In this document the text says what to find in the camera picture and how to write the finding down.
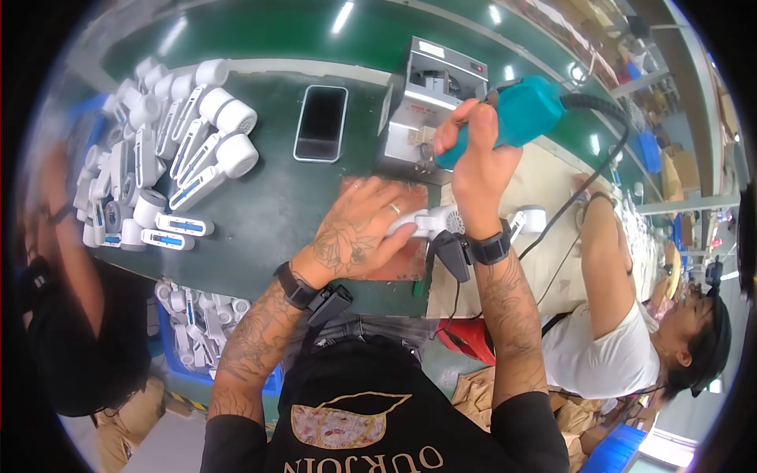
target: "blue soldering iron handle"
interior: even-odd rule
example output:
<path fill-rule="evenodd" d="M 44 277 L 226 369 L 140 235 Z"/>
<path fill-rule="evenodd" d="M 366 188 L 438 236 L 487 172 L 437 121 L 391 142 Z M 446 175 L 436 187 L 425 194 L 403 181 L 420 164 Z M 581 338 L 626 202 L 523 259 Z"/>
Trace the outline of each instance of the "blue soldering iron handle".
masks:
<path fill-rule="evenodd" d="M 557 84 L 541 76 L 526 76 L 521 82 L 499 92 L 497 111 L 499 136 L 494 147 L 520 148 L 549 132 L 565 113 Z M 457 143 L 435 158 L 439 167 L 451 170 L 468 148 L 468 125 L 457 134 Z"/>

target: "white t-shirt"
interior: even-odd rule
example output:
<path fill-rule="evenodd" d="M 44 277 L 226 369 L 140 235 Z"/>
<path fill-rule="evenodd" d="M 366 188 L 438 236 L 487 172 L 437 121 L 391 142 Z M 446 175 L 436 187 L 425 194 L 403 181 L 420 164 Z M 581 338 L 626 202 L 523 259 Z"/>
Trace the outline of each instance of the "white t-shirt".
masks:
<path fill-rule="evenodd" d="M 553 316 L 542 316 L 541 326 Z M 660 361 L 650 332 L 657 322 L 636 302 L 628 315 L 599 340 L 591 332 L 589 304 L 555 324 L 541 339 L 547 383 L 584 399 L 631 394 L 657 382 Z"/>

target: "metal machine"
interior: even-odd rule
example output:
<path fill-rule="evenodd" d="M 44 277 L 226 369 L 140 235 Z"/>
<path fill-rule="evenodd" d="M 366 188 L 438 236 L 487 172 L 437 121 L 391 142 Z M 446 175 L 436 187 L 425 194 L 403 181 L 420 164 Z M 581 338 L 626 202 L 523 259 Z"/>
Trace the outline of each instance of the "metal machine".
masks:
<path fill-rule="evenodd" d="M 452 172 L 432 160 L 434 130 L 463 101 L 483 99 L 488 82 L 486 64 L 414 36 L 389 79 L 376 169 L 433 184 L 449 182 Z"/>

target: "black cap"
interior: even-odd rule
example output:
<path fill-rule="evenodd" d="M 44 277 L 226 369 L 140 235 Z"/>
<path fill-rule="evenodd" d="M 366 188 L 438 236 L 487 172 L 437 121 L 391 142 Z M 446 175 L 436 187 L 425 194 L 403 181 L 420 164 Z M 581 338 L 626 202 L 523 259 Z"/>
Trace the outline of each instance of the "black cap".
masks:
<path fill-rule="evenodd" d="M 715 332 L 715 344 L 707 350 L 707 353 L 697 353 L 709 360 L 702 370 L 702 377 L 691 387 L 691 395 L 694 397 L 707 388 L 725 369 L 728 354 L 731 351 L 731 318 L 728 309 L 720 297 L 719 285 L 714 285 L 707 292 L 707 298 L 712 299 L 712 328 Z"/>

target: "smartphone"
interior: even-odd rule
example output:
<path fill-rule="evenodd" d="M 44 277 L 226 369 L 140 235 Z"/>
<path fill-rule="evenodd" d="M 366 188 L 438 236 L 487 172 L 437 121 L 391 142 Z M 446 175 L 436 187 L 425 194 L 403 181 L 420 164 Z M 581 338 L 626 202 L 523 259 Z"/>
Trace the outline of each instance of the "smartphone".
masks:
<path fill-rule="evenodd" d="M 308 163 L 333 163 L 339 159 L 347 90 L 336 86 L 310 86 L 305 89 L 294 158 Z"/>

